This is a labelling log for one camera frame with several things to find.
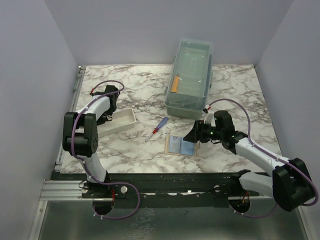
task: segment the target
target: plastic storage box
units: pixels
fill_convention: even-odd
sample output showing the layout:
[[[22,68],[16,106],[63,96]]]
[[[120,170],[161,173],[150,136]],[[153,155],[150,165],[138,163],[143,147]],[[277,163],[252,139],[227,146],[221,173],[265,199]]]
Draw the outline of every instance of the plastic storage box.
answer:
[[[182,38],[166,90],[168,115],[199,120],[212,83],[214,44]]]

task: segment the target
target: marble tabletop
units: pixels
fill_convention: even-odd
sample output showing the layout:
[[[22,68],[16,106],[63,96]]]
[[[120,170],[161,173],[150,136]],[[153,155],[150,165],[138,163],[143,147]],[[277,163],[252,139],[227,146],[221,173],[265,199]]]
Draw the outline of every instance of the marble tabletop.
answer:
[[[197,156],[164,153],[168,134],[185,136],[194,120],[168,116],[165,90],[170,77],[170,65],[101,65],[88,66],[76,109],[90,100],[90,90],[104,80],[119,80],[125,90],[117,100],[117,108],[133,108],[134,128],[99,139],[97,153],[109,173],[221,173],[249,169],[262,170],[249,160],[234,155],[221,144],[200,145]],[[253,65],[214,65],[209,101],[230,98],[243,105],[251,119],[251,137],[265,148],[281,154],[277,137]],[[236,130],[248,132],[245,114],[235,104],[220,101],[212,110],[228,110]],[[154,127],[168,116],[167,124],[148,142],[145,139]],[[84,173],[81,164],[68,152],[62,153],[61,173]]]

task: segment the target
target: white tray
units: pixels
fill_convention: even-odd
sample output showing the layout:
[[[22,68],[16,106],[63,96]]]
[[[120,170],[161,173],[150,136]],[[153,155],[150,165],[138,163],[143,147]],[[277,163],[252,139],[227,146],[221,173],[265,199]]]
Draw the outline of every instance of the white tray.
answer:
[[[106,121],[104,124],[98,126],[98,137],[103,138],[111,134],[132,129],[135,123],[136,117],[132,108],[115,111],[112,114],[112,121]]]

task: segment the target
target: white wall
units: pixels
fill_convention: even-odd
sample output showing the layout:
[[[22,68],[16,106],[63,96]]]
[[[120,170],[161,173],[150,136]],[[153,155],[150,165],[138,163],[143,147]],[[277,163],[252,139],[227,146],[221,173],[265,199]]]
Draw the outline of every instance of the white wall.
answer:
[[[78,67],[43,0],[1,1],[0,238],[28,239]]]
[[[283,154],[320,189],[320,2],[295,0],[256,67]],[[320,237],[320,203],[308,209]]]
[[[180,38],[257,64],[293,0],[45,0],[80,65],[169,64]]]

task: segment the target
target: table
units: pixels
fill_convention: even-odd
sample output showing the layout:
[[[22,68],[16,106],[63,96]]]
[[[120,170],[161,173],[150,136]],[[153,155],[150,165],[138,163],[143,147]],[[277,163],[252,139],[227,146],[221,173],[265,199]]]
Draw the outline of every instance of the table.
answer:
[[[214,65],[212,71],[208,99],[230,98],[243,105],[251,119],[252,139],[281,154],[254,66]],[[185,136],[192,129],[192,119],[168,116],[168,123],[145,143],[154,127],[167,116],[164,103],[170,72],[171,65],[101,65],[86,68],[76,109],[91,100],[89,93],[96,84],[104,80],[119,80],[124,83],[125,90],[117,100],[117,108],[133,108],[137,120],[134,128],[99,139],[97,153],[102,166],[109,173],[221,173],[243,169],[262,172],[258,166],[234,155],[221,144],[201,144],[195,157],[164,154],[166,136]],[[228,110],[235,129],[248,132],[246,116],[235,104],[220,101],[212,106],[212,110]],[[61,173],[84,173],[81,164],[68,152],[63,152],[61,159]]]

